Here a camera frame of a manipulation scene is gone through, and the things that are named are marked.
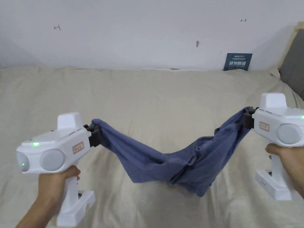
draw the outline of hand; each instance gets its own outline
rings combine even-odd
[[[76,176],[79,180],[79,174],[74,165],[62,173],[40,174],[37,199],[16,228],[46,227],[61,206],[65,180]]]
[[[304,147],[280,147],[271,143],[265,150],[280,157],[295,190],[304,198]]]
[[[74,165],[62,173],[40,174],[38,181],[38,203],[51,206],[54,210],[60,208],[65,180],[76,176],[77,180],[79,180],[79,174],[80,170]]]

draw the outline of wrinkled bedsheet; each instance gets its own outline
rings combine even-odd
[[[120,71],[52,68],[0,70],[0,227],[14,227],[37,195],[36,174],[22,174],[16,148],[57,126],[57,116],[78,111],[163,153],[185,148],[264,92],[282,92],[288,106],[304,102],[276,70]],[[79,162],[79,188],[96,203],[78,227],[304,227],[304,202],[278,202],[254,180],[271,163],[267,140],[254,132],[200,198],[165,182],[134,184],[117,156],[102,146]]]

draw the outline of bed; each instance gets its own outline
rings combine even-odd
[[[258,106],[264,92],[284,93],[288,106],[304,108],[281,76],[276,67],[250,72],[45,65],[0,70],[0,227],[14,227],[37,195],[38,176],[20,173],[17,146],[55,128],[59,114],[78,111],[88,124],[100,118],[171,153],[212,135],[243,107]],[[78,166],[79,188],[96,195],[78,227],[304,227],[304,202],[275,201],[254,180],[256,169],[271,165],[267,144],[250,132],[201,198],[162,182],[132,183],[116,155],[98,146]]]

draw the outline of blue fabric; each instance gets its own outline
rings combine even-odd
[[[233,155],[239,142],[250,131],[242,126],[242,109],[230,117],[214,136],[197,139],[186,148],[163,154],[112,128],[100,119],[101,144],[115,153],[134,183],[166,181],[203,196]]]

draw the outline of label sticker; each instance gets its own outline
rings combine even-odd
[[[78,143],[77,145],[73,146],[73,153],[76,154],[79,151],[81,151],[85,146],[83,145],[83,142]]]
[[[260,122],[260,128],[265,131],[269,131],[269,124]]]

